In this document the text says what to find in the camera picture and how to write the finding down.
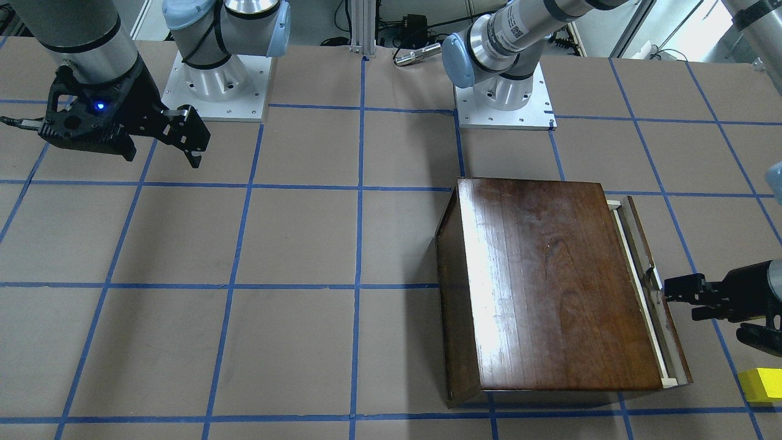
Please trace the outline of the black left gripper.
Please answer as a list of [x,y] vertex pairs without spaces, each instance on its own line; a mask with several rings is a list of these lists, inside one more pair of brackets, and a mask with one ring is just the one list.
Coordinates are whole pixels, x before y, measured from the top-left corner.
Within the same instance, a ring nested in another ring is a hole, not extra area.
[[740,323],[739,342],[771,356],[781,356],[781,332],[774,325],[780,316],[780,260],[735,268],[721,282],[709,282],[704,274],[689,274],[665,279],[663,295],[667,301],[688,303],[692,320],[710,318]]

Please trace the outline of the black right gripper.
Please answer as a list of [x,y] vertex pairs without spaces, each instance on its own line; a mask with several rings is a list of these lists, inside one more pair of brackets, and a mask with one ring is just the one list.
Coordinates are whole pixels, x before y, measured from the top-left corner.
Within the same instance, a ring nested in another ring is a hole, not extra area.
[[115,154],[126,161],[133,161],[136,153],[131,136],[160,138],[181,150],[192,168],[199,168],[211,138],[192,105],[163,110],[158,87],[141,58],[128,72],[101,84],[80,83],[75,65],[63,62],[37,134],[58,148]]

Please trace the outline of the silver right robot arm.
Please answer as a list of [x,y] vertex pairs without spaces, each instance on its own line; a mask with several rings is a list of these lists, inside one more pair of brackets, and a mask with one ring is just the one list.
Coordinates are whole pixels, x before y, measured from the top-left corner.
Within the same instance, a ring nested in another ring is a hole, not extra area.
[[[181,150],[198,168],[211,134],[192,104],[170,108],[111,1],[12,1],[58,64],[45,116],[2,117],[64,150],[133,161],[133,136]],[[185,83],[198,100],[232,98],[249,76],[241,56],[281,57],[290,41],[287,1],[165,1]]]

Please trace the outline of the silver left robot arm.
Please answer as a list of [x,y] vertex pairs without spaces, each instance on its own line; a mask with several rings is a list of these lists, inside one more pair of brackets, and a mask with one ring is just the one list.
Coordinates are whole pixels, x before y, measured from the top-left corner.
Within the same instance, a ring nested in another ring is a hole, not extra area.
[[[620,1],[509,1],[442,42],[442,64],[455,87],[489,81],[522,83],[533,76],[550,34],[592,10]],[[780,356],[780,260],[735,268],[718,282],[700,273],[666,279],[667,301],[692,304],[695,321],[738,323],[739,342]]]

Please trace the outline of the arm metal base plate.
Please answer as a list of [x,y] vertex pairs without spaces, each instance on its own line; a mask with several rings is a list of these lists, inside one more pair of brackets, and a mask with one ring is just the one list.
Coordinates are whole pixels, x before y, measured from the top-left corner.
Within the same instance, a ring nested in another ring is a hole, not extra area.
[[520,81],[496,77],[476,86],[455,89],[461,128],[553,130],[558,127],[544,72]]
[[164,91],[163,103],[171,109],[190,104],[204,122],[265,120],[273,57],[234,55],[212,70],[192,68],[177,53]]

